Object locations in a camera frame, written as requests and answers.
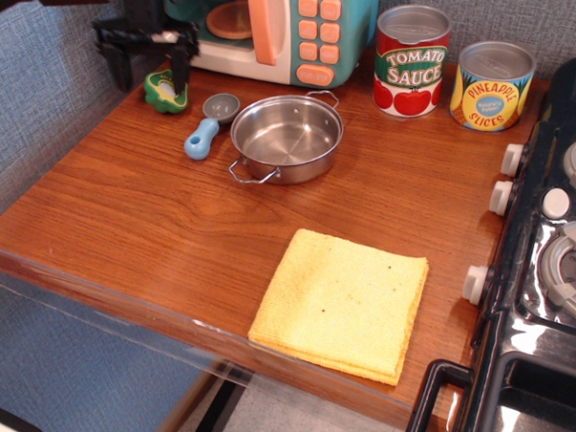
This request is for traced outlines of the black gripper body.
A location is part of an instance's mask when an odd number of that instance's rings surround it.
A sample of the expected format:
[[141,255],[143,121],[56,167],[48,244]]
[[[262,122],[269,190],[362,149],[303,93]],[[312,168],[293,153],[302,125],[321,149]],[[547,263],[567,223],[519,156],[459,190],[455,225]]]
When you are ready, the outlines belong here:
[[188,57],[200,52],[199,25],[189,21],[165,19],[157,30],[138,29],[125,18],[97,20],[92,23],[96,31],[96,44],[109,60],[121,59],[134,54],[170,55],[174,51]]

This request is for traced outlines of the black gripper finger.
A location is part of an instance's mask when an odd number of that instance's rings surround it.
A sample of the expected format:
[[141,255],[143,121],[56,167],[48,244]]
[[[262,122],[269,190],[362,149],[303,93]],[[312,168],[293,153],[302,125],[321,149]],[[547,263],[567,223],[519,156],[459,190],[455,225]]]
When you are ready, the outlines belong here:
[[183,94],[188,83],[191,68],[192,50],[188,47],[178,47],[171,50],[170,63],[172,66],[173,85],[177,95]]
[[99,48],[119,90],[129,92],[132,89],[133,72],[128,53],[107,42],[101,42]]

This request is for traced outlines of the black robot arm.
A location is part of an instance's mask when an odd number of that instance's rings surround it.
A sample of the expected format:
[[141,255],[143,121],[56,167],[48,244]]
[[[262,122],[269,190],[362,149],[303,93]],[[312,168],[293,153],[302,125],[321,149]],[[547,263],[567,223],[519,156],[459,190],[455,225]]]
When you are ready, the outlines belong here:
[[191,58],[199,53],[199,25],[169,17],[165,0],[120,1],[123,7],[120,17],[92,23],[98,51],[119,90],[131,89],[131,56],[157,54],[170,59],[172,85],[176,94],[183,95]]

